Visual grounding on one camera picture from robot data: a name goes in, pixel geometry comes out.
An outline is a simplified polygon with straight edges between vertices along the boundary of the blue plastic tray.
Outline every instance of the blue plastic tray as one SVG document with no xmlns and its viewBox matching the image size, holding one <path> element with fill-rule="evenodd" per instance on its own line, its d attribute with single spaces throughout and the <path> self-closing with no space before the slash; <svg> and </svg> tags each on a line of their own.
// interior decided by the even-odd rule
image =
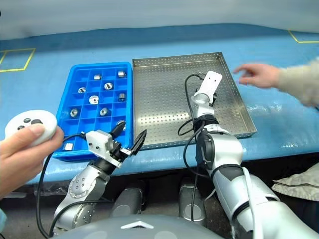
<svg viewBox="0 0 319 239">
<path fill-rule="evenodd" d="M 118 72 L 124 71 L 125 77 L 119 77 Z M 94 75 L 102 75 L 101 80 L 94 80 Z M 116 141 L 122 147 L 131 147 L 133 144 L 133 79 L 132 67 L 128 62 L 101 63 L 75 65 L 71 68 L 59 109 L 56 115 L 58 125 L 63 129 L 65 136 L 92 130 L 110 132 L 120 120 L 125 120 L 126 129 Z M 111 90 L 105 90 L 104 84 L 113 84 Z M 85 87 L 84 93 L 78 90 Z M 125 93 L 126 100 L 119 102 L 119 94 Z M 98 96 L 98 104 L 91 104 L 91 96 Z M 72 117 L 70 112 L 76 108 L 78 114 Z M 107 108 L 109 113 L 100 116 L 100 110 Z M 68 140 L 73 143 L 72 151 L 58 149 L 53 157 L 65 161 L 90 160 L 95 156 L 88 150 L 85 140 L 77 137 Z"/>
</svg>

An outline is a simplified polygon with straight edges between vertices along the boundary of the human hand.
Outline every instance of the human hand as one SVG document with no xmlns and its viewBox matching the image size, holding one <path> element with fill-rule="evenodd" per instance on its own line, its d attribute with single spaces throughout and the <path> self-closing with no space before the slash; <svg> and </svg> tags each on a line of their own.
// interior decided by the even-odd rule
<svg viewBox="0 0 319 239">
<path fill-rule="evenodd" d="M 267 64 L 243 64 L 234 73 L 245 71 L 239 78 L 239 83 L 253 85 L 259 88 L 278 86 L 279 68 Z"/>
<path fill-rule="evenodd" d="M 57 127 L 52 139 L 26 148 L 43 132 L 37 123 L 0 142 L 0 199 L 41 172 L 44 158 L 62 145 L 64 133 Z"/>
</svg>

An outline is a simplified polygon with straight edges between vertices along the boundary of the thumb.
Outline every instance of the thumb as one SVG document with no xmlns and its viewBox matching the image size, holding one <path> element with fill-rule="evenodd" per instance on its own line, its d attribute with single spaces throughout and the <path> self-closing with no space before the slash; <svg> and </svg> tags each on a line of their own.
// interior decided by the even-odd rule
<svg viewBox="0 0 319 239">
<path fill-rule="evenodd" d="M 27 147 L 44 133 L 45 127 L 41 123 L 22 128 L 11 137 L 1 142 L 1 154 L 12 155 Z"/>
</svg>

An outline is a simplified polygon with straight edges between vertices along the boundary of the white cable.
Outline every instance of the white cable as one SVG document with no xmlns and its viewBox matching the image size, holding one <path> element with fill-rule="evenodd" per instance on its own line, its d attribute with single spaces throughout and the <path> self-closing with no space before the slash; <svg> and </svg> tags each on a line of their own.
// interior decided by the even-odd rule
<svg viewBox="0 0 319 239">
<path fill-rule="evenodd" d="M 208 199 L 210 199 L 214 193 L 216 192 L 216 189 L 214 189 L 205 199 L 204 199 L 204 202 L 206 202 Z"/>
<path fill-rule="evenodd" d="M 250 174 L 247 168 L 242 168 L 242 169 L 245 175 L 247 194 L 249 199 L 249 207 L 250 207 L 251 214 L 253 216 L 253 222 L 254 222 L 253 239 L 262 239 L 264 237 L 263 228 L 262 228 L 260 217 L 256 215 L 256 203 L 255 203 L 254 195 L 252 193 L 253 187 L 251 183 Z"/>
</svg>

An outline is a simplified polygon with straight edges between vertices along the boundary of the white wall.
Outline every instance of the white wall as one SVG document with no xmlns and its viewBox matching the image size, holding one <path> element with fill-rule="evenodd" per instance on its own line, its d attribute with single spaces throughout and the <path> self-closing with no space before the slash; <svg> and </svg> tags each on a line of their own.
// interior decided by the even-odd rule
<svg viewBox="0 0 319 239">
<path fill-rule="evenodd" d="M 208 23 L 319 32 L 318 0 L 0 0 L 0 10 L 0 39 Z"/>
</svg>

